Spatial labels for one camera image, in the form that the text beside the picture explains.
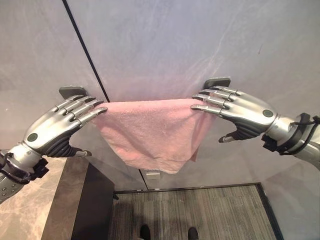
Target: pink towel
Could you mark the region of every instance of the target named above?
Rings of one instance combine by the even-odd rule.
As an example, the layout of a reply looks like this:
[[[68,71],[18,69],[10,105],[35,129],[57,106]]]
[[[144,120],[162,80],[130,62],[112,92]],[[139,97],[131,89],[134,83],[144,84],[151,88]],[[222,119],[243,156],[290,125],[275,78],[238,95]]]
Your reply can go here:
[[[177,173],[197,154],[215,117],[190,109],[196,99],[103,103],[94,124],[129,166]]]

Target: carpet floor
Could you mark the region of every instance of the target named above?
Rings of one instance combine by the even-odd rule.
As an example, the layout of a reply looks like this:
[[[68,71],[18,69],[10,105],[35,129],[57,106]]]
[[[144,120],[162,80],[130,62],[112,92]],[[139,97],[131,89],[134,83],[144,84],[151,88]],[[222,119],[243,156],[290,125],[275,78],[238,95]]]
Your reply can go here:
[[[147,224],[152,240],[275,240],[255,185],[137,192],[113,201],[109,240],[135,240]]]

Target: black shoe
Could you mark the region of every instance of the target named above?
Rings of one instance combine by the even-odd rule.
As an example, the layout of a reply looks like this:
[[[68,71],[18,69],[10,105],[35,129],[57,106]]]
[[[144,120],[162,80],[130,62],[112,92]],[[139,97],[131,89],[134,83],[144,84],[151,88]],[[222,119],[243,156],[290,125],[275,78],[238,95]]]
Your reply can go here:
[[[188,230],[188,240],[198,240],[198,231],[195,227],[190,227]]]
[[[144,240],[150,240],[150,229],[147,224],[144,224],[140,228],[140,238]]]

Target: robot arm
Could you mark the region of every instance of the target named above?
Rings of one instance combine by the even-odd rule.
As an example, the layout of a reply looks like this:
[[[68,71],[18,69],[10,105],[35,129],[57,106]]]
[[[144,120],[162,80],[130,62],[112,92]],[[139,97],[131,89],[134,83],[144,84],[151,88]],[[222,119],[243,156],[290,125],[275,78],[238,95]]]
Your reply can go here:
[[[43,155],[53,158],[90,156],[91,153],[69,145],[76,131],[97,115],[107,111],[94,97],[76,95],[54,106],[25,132],[23,140],[10,150],[0,151],[0,204],[49,170]]]
[[[192,105],[193,110],[211,113],[231,121],[236,131],[220,143],[246,140],[264,133],[263,147],[280,155],[294,155],[320,171],[320,119],[302,113],[295,120],[281,116],[268,103],[242,91],[224,86],[204,89],[192,98],[210,105]]]

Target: black cable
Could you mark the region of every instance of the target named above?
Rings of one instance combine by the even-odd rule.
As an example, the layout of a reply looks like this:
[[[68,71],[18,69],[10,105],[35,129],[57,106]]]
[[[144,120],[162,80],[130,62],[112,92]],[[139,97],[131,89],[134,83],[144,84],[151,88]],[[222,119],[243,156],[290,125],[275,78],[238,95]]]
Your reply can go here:
[[[298,149],[291,151],[291,152],[281,152],[280,155],[295,155],[308,145],[308,143],[310,142],[311,138],[313,137],[318,125],[320,124],[320,118],[318,116],[314,116],[313,119],[314,119],[314,121],[312,121],[312,122],[307,122],[307,123],[299,123],[298,122],[298,124],[297,124],[297,125],[310,125],[312,123],[314,124],[313,127],[311,128],[311,131],[310,131],[308,137],[304,141],[304,143]]]

